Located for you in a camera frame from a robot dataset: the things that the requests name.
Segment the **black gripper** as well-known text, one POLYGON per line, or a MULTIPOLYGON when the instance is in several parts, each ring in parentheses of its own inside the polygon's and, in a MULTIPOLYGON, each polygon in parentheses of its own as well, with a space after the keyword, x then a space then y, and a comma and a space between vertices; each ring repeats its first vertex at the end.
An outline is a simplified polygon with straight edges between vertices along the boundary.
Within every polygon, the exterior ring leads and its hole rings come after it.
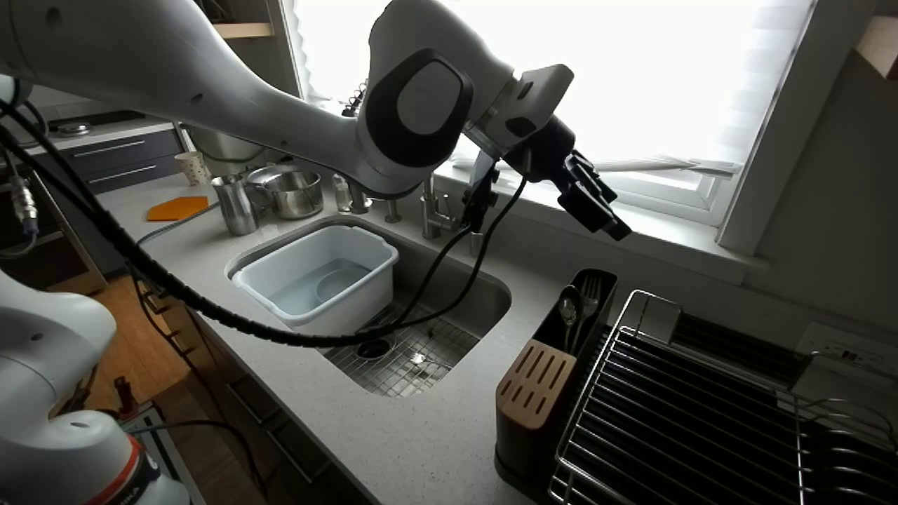
POLYGON ((550 118, 538 133, 504 156, 528 184, 550 181, 561 198, 561 209, 578 219, 589 234, 602 231, 615 241, 625 240, 632 229, 606 206, 616 193, 598 178, 598 170, 574 149, 574 135, 557 118, 550 118))

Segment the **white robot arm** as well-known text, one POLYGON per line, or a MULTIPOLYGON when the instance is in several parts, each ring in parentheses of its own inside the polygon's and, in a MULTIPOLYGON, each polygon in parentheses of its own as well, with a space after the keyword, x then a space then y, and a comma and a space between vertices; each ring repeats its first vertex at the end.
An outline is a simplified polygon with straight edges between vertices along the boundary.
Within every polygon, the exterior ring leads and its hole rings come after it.
POLYGON ((343 118, 256 77, 192 0, 0 0, 13 80, 187 121, 404 198, 472 142, 550 181, 585 231, 625 240, 615 192, 554 118, 573 71, 500 62, 439 0, 390 0, 369 27, 361 114, 343 118))

